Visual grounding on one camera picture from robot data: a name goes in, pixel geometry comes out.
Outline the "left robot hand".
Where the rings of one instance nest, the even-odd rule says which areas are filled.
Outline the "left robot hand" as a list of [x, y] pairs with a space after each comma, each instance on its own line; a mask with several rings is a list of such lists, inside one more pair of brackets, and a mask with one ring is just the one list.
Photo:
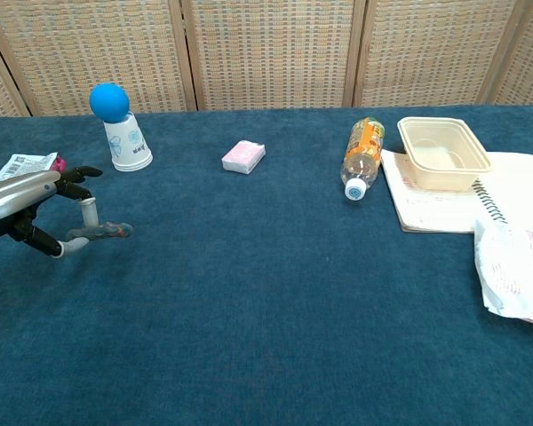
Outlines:
[[91, 192], [80, 186], [87, 177], [97, 178], [102, 171], [91, 166], [80, 166], [59, 172], [45, 170], [7, 178], [0, 182], [0, 237], [9, 235], [30, 247], [55, 258], [61, 258], [82, 249], [89, 240], [76, 237], [58, 241], [33, 225], [39, 206], [54, 195], [78, 200], [85, 208], [87, 226], [98, 223], [92, 206]]

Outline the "white pink spout pouch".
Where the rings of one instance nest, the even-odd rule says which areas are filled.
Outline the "white pink spout pouch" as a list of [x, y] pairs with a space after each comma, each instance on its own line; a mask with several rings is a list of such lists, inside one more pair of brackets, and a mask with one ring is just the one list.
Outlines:
[[47, 170], [62, 172], [66, 168], [67, 162], [57, 152], [47, 155], [13, 154], [0, 169], [0, 182], [27, 173]]

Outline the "white paper cup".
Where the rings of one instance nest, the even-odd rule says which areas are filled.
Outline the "white paper cup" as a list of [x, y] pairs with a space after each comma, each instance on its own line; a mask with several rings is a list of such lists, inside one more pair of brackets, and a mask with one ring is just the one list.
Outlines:
[[128, 113], [121, 122], [105, 122], [104, 128], [116, 170], [133, 172], [146, 168], [153, 161], [152, 152], [134, 114]]

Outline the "blue ball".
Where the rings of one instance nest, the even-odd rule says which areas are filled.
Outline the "blue ball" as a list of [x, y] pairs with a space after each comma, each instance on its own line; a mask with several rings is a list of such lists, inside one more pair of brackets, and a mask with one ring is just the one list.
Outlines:
[[92, 112], [107, 123], [124, 121], [130, 111], [127, 93], [115, 83], [96, 85], [91, 90], [89, 104]]

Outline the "pink tissue pack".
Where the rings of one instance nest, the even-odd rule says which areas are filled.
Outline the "pink tissue pack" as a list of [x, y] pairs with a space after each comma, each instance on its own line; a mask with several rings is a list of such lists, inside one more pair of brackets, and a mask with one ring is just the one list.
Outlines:
[[248, 140], [237, 142], [222, 159], [224, 170], [248, 175], [266, 154], [265, 146]]

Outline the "blue table cloth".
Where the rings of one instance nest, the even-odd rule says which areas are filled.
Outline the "blue table cloth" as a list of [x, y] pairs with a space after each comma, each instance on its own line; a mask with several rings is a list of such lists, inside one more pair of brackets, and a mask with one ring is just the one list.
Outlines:
[[533, 106], [141, 114], [132, 173], [93, 116], [0, 118], [0, 168], [100, 168], [99, 216], [135, 229], [61, 259], [0, 238], [0, 426], [533, 426], [533, 324], [484, 308], [473, 237], [404, 232], [383, 178], [344, 195], [353, 124], [398, 151], [410, 115], [533, 154]]

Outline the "woven folding screen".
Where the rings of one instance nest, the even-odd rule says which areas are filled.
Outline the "woven folding screen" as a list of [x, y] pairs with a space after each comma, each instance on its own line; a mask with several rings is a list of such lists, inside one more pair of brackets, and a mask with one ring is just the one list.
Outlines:
[[533, 0], [0, 0], [0, 116], [533, 104]]

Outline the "plastic bottle orange label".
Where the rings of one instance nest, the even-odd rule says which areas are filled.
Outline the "plastic bottle orange label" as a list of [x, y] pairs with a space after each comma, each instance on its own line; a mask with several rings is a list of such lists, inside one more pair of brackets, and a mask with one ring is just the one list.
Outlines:
[[385, 134], [383, 124], [373, 117], [354, 124], [340, 171], [347, 199], [360, 201], [376, 181]]

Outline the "white spiral notebook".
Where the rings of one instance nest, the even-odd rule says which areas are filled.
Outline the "white spiral notebook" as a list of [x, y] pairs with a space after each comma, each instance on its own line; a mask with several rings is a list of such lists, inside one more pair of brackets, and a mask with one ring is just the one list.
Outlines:
[[533, 231], [533, 154], [489, 152], [492, 171], [463, 192], [416, 185], [409, 157], [382, 153], [394, 206], [408, 232], [473, 233], [478, 221]]

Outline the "beige plastic food container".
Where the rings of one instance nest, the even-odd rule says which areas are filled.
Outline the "beige plastic food container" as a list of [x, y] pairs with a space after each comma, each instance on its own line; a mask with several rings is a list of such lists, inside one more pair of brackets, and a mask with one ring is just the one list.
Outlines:
[[422, 189], [466, 191], [493, 169], [483, 145], [461, 119], [407, 116], [397, 127]]

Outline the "white pink printed plastic bag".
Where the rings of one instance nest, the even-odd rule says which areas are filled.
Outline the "white pink printed plastic bag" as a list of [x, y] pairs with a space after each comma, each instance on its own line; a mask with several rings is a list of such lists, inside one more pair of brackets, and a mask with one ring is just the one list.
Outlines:
[[533, 323], [533, 232], [478, 221], [474, 263], [488, 311]]

